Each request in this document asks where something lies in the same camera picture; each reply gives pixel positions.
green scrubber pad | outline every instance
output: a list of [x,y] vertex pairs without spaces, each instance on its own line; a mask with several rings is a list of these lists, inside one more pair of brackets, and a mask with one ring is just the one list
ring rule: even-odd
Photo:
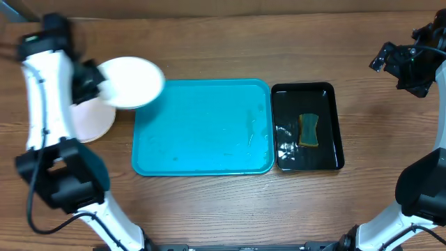
[[315,114],[299,115],[299,146],[318,147],[318,137],[316,136],[316,126],[319,116]]

teal plastic tray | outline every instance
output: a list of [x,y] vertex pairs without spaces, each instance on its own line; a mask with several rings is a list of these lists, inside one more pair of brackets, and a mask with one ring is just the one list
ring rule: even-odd
[[171,80],[137,109],[143,176],[262,174],[275,162],[270,89],[259,79]]

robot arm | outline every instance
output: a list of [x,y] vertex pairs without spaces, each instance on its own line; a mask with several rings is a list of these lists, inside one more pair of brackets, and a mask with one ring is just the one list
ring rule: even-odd
[[[109,233],[92,217],[83,216],[80,219],[111,250],[144,250],[144,233],[128,219],[113,198],[109,191],[108,173],[101,159],[76,140],[70,106],[75,101],[94,97],[91,90],[96,93],[97,90],[85,83],[99,84],[101,77],[98,77],[99,72],[90,61],[81,66],[70,56],[70,38],[67,34],[61,35],[57,28],[69,29],[63,21],[58,16],[46,17],[44,28],[51,28],[24,37],[19,48],[28,93],[30,127],[26,144],[28,152],[17,158],[17,170],[29,182],[37,161],[36,153],[44,151],[43,161],[38,163],[42,171],[35,191],[51,208],[60,207],[73,215],[94,214]],[[84,74],[78,77],[78,82],[74,82],[75,68],[81,67]],[[81,88],[73,90],[74,84]],[[42,149],[44,129],[47,134]],[[54,172],[48,171],[58,161],[66,162],[67,166]],[[115,236],[124,248],[117,246],[110,235]]]

black tray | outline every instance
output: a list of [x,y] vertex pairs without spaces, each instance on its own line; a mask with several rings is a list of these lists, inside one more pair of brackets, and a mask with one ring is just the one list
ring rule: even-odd
[[[271,94],[277,166],[284,171],[341,169],[344,152],[333,86],[329,83],[276,84]],[[316,148],[298,146],[301,114],[319,116]]]

sponge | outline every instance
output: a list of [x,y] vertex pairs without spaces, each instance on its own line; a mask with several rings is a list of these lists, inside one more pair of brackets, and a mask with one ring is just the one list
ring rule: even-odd
[[318,137],[316,136],[316,126],[319,116],[315,114],[299,115],[299,146],[318,147]]

